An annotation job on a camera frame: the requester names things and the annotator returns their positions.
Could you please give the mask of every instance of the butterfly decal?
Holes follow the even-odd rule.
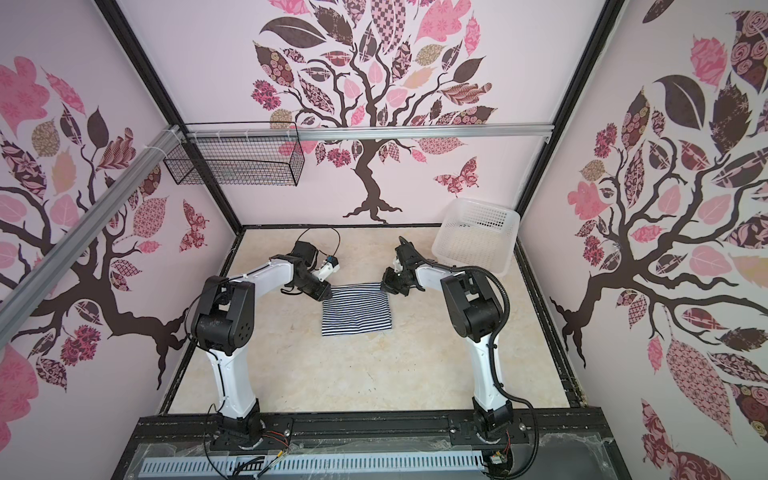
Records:
[[[464,190],[464,187],[477,187],[478,176],[475,170],[478,168],[477,157],[472,157],[462,167],[462,172],[458,175],[438,175],[435,181],[448,187],[448,192],[457,194]]]
[[[205,224],[210,220],[205,220],[203,214],[196,213],[194,208],[184,200],[184,216],[187,218],[187,223],[190,224],[190,229],[184,234],[179,245],[179,252],[189,250],[192,247],[200,248],[205,244],[205,236],[200,232],[205,229]]]

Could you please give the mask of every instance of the black wire basket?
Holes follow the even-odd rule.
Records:
[[[165,166],[177,185],[203,183],[192,160],[202,160],[221,185],[290,185],[299,184],[304,167],[296,122],[234,122],[269,124],[266,128],[247,131],[197,131],[176,146],[165,158]],[[199,125],[188,124],[197,129]]]

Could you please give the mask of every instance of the aluminum rail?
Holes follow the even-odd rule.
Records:
[[[170,152],[179,144],[178,131],[175,126],[168,126],[161,131],[96,200],[78,224],[56,243],[43,261],[5,298],[0,306],[0,348],[10,341],[115,212],[165,158],[165,152]]]
[[[197,138],[216,137],[273,137],[296,136],[293,129],[264,128],[211,130],[210,124],[204,130],[195,131],[197,125],[189,124],[187,138],[194,142]],[[340,128],[301,128],[301,140],[375,140],[379,138],[427,138],[427,137],[549,137],[552,124],[483,124],[483,125],[428,125],[422,127],[340,127]]]

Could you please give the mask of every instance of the black and white striped fabric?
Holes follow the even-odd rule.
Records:
[[[323,302],[323,336],[378,332],[392,328],[389,297],[381,283],[332,286]]]

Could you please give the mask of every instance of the beige marble surface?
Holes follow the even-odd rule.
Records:
[[[398,236],[432,257],[437,228],[343,228],[335,285],[380,281],[395,257]],[[278,253],[289,253],[301,230],[250,230],[230,275],[248,271]],[[304,235],[332,253],[336,234]],[[499,335],[506,389],[535,407],[568,407],[516,263],[502,279],[511,300]],[[470,409],[474,380],[465,340],[453,330],[442,292],[412,290],[389,296],[392,329],[351,336],[320,335],[322,305],[306,295],[277,291],[257,300],[255,333],[248,348],[253,391],[263,412]],[[206,412],[217,401],[213,371],[197,350],[170,408]]]

